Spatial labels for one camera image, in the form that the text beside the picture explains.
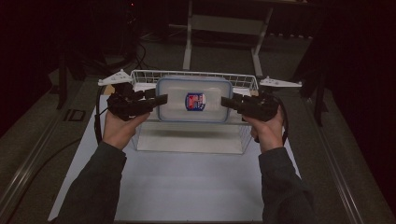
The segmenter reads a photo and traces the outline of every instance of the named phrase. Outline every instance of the hand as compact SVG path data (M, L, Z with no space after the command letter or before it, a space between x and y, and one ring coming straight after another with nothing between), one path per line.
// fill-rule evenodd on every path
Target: hand
M254 139L259 137L260 148L262 153L277 147L283 147L282 141L282 111L281 108L277 108L276 115L264 122L258 119L243 116L244 120L251 124L250 134Z
M107 111L103 141L123 150L128 145L129 140L136 134L136 127L148 117L149 113L136 116L128 121L123 121L110 111Z

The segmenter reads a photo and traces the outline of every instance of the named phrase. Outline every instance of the white table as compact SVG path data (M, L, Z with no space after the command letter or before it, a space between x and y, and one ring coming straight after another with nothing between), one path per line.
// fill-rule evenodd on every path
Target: white table
M101 107L105 107L106 98L102 96ZM289 141L285 146L299 174ZM66 192L96 147L92 115L49 220L58 216ZM124 152L128 160L116 221L262 220L260 150L254 141L242 155L137 151L132 142Z

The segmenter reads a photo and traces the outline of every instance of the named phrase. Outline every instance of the white wire basket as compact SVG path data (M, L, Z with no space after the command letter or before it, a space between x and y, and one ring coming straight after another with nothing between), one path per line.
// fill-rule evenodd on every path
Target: white wire basket
M233 85L233 92L251 94L258 89L252 75L190 71L134 70L134 85L155 88L165 76L223 77ZM159 122L155 115L137 130L134 146L142 151L177 151L216 154L243 154L251 141L250 126L242 116L231 111L232 121L224 123Z

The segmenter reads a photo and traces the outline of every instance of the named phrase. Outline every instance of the person's left hand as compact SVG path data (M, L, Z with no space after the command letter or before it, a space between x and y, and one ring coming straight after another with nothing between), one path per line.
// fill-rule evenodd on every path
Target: person's left hand
M149 113L124 121L107 111L103 141L123 150L128 145L129 140L136 134L136 127L148 117Z

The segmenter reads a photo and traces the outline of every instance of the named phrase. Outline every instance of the wire basket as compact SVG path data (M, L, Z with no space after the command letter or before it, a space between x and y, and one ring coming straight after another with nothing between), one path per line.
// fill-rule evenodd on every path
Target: wire basket
M134 70L132 72L132 77L134 79L134 83L151 83L156 84L158 80L165 76L197 76L197 77L223 77L226 80L230 81L233 85L233 90L249 90L250 92L256 91L258 89L257 80L252 75L239 75L239 74L225 74L225 73L207 73L207 72L190 72L190 71L160 71L160 70ZM195 125L192 123L185 123L186 127L190 128L191 125ZM248 147L251 141L250 135L250 126L247 123L240 124L228 124L237 126L241 148L239 153L243 154ZM139 136L142 133L142 128L137 130L137 135ZM139 146L137 141L134 142L135 148L139 150Z

